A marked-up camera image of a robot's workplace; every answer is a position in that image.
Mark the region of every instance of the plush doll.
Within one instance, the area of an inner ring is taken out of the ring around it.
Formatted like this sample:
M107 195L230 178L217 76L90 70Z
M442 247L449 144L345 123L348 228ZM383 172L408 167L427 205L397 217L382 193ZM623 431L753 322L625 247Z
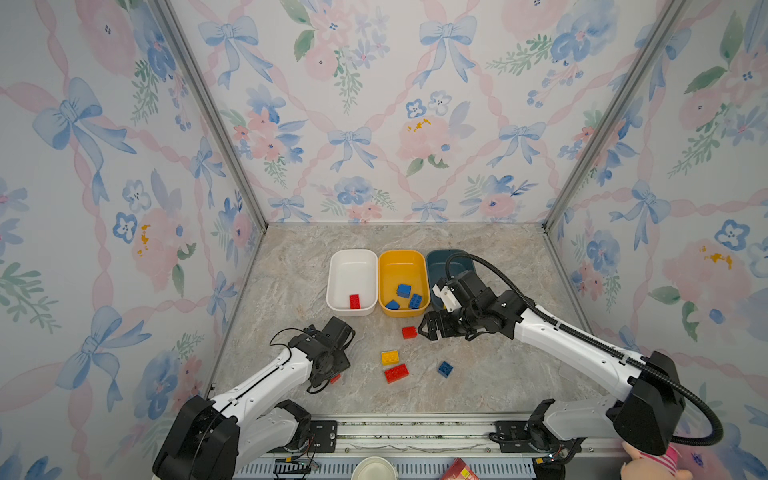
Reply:
M621 480L692 480L688 470L677 469L677 450L670 445L661 457L648 455L632 445L622 442L632 461L621 467Z

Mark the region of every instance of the red block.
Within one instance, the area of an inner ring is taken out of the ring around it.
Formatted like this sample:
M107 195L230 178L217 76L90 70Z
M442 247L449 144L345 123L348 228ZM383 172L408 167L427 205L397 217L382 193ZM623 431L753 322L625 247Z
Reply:
M416 331L416 327L414 326L407 326L404 329L402 329L402 338L404 339L414 339L417 336L419 336L419 332Z
M397 365L393 369L386 370L384 375L386 375L387 383L396 382L408 376L408 367L403 363L402 365Z

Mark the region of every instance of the white bowl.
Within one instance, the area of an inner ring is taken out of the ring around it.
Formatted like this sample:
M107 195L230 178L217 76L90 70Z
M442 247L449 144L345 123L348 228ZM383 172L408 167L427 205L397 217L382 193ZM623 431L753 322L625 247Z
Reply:
M352 472L352 480L397 480L397 470L381 457L368 457Z
M349 296L360 295L360 308ZM365 316L379 301L379 258L371 250L339 250L331 257L326 303L337 316Z

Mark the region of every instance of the floral wallpaper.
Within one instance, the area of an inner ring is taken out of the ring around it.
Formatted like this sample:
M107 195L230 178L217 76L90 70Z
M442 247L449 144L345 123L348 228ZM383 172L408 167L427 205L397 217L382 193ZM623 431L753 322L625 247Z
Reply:
M149 478L259 229L145 3L0 10L0 478Z
M546 218L666 1L171 3L268 221L511 223Z
M693 0L552 230L596 334L671 356L723 421L680 447L697 480L768 478L767 49L766 0Z

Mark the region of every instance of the robotic arm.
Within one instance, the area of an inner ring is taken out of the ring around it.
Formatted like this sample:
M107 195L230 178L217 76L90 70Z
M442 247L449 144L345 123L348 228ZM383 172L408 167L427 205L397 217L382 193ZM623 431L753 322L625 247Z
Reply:
M478 262L507 283L510 290L496 296L477 276L465 271L451 277L449 265L456 257ZM425 314L419 333L430 340L464 336L473 340L485 333L501 333L554 355L598 382L608 395L579 402L539 404L521 436L510 442L529 442L540 452L553 452L588 436L621 437L651 455L663 455L670 442L682 445L714 445L723 438L720 420L690 390L678 382L669 357L653 352L650 358L606 344L577 329L520 292L506 275L486 260L455 253L445 262L445 278L433 287L446 310ZM709 419L712 433L702 439L674 436L685 399Z
M152 472L162 480L232 478L271 449L309 448L311 415L295 402L278 400L306 380L309 392L348 369L344 351L355 331L336 317L322 331L314 325L300 331L275 360L245 382L210 400L189 399Z

